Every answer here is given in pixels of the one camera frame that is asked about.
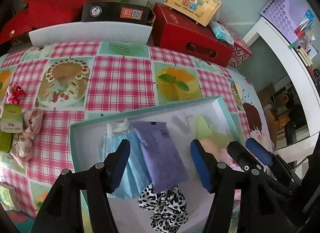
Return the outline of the purple tissue pack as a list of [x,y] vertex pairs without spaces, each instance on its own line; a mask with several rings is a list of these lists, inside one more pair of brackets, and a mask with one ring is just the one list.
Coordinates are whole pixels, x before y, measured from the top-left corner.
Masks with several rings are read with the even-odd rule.
[[165,122],[133,121],[155,193],[186,182],[188,173]]

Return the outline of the blue wet wipes pack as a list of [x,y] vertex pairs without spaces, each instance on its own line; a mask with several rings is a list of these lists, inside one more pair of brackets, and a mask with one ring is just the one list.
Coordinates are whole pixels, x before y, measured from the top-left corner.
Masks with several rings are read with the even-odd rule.
[[224,41],[228,43],[229,45],[234,45],[234,39],[233,36],[229,33],[229,31],[220,23],[216,21],[210,22],[210,28],[213,31],[216,39],[220,41]]

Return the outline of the beige round sponge puff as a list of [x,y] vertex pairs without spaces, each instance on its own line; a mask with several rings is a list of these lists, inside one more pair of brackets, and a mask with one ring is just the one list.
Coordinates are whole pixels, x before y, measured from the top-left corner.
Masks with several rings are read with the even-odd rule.
[[220,156],[220,147],[216,143],[212,142],[211,139],[199,139],[203,149],[207,153],[211,153],[216,159]]

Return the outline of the red cut-out box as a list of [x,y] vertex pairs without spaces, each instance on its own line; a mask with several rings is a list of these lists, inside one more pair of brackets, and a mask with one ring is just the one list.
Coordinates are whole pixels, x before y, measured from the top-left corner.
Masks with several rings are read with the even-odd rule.
[[196,24],[186,15],[163,4],[155,4],[153,11],[156,18],[151,34],[155,46],[227,67],[233,48],[219,41],[209,26]]

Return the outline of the pink checkered picture tablecloth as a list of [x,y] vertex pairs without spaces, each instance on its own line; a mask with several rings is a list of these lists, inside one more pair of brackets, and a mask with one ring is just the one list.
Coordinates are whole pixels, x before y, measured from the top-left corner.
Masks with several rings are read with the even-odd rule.
[[[75,171],[71,125],[88,119],[165,104],[221,97],[239,118],[243,142],[272,142],[258,95],[242,75],[168,49],[119,42],[70,42],[24,49],[1,58],[1,115],[8,86],[21,86],[22,113],[44,111],[24,172],[4,169],[1,183],[15,188],[22,211],[35,219],[64,169]],[[84,232],[93,232],[82,190]]]

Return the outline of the purple perforated file basket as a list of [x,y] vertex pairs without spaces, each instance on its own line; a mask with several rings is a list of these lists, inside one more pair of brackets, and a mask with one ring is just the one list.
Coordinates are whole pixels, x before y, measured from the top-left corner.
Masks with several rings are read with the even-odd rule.
[[295,30],[308,10],[301,0],[269,0],[260,15],[267,19],[287,40],[294,43]]

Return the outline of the green tissue pack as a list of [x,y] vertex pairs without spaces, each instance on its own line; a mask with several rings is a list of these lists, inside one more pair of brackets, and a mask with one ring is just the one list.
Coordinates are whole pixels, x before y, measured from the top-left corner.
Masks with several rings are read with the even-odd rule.
[[11,210],[21,211],[21,204],[15,188],[4,183],[1,183],[0,188],[1,203],[9,207]]
[[23,113],[19,104],[5,104],[2,109],[1,131],[6,133],[22,133]]

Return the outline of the white desk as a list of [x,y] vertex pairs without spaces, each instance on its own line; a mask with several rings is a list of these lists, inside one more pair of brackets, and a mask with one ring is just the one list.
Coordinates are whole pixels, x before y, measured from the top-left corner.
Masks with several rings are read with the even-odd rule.
[[243,40],[247,46],[251,46],[259,37],[267,43],[286,70],[297,91],[306,117],[309,137],[275,151],[290,163],[303,159],[313,152],[319,136],[319,94],[300,57],[289,48],[289,42],[285,37],[264,17],[261,17],[244,35]]

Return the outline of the green cloth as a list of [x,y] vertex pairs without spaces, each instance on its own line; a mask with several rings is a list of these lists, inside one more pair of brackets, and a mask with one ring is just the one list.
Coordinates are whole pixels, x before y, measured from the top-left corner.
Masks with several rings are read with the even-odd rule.
[[233,137],[217,132],[212,125],[207,124],[202,115],[195,115],[196,123],[196,138],[197,139],[210,139],[213,143],[217,144],[220,148],[226,147]]

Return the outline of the pink white knitted cloth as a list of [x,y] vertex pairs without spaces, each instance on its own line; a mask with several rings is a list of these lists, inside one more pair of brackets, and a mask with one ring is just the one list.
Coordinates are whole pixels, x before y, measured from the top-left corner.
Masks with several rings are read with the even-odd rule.
[[230,168],[232,168],[235,171],[242,172],[241,167],[233,160],[233,158],[227,153],[226,148],[220,148],[219,149],[219,162],[223,162],[226,165],[228,165]]

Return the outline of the leopard print scrunchie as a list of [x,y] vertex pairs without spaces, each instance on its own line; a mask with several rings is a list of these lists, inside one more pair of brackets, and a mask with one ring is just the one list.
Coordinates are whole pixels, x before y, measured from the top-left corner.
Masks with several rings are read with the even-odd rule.
[[153,212],[150,225],[157,232],[178,232],[189,221],[187,201],[177,185],[160,193],[155,193],[152,184],[148,185],[139,197],[138,206]]

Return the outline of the red pink ribbon flower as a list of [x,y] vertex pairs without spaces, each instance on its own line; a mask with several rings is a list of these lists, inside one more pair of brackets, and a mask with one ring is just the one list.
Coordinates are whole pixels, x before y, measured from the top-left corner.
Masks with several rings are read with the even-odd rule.
[[21,86],[16,84],[8,86],[7,93],[7,102],[10,104],[20,104],[20,100],[23,99],[26,95]]

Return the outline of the pink floral scrunchie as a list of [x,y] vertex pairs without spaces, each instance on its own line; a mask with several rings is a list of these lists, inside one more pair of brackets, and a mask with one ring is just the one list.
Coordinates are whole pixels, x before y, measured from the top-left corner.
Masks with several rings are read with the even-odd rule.
[[41,130],[43,114],[44,111],[39,108],[26,110],[23,114],[23,131],[13,136],[10,154],[20,167],[25,167],[25,164],[33,157],[33,141]]

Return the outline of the black carton box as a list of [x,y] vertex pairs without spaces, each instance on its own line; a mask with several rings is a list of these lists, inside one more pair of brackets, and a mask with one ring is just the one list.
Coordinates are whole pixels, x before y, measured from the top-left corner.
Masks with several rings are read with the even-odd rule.
[[124,22],[152,26],[156,15],[149,6],[130,3],[92,1],[85,2],[82,22]]

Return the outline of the blue face mask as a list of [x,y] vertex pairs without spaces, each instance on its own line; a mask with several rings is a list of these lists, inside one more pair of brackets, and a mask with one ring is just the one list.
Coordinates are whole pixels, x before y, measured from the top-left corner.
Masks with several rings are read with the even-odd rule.
[[107,124],[103,144],[98,148],[98,158],[103,161],[108,154],[115,152],[123,139],[130,142],[130,156],[119,187],[108,197],[128,200],[139,197],[143,190],[151,184],[139,138],[129,120]]

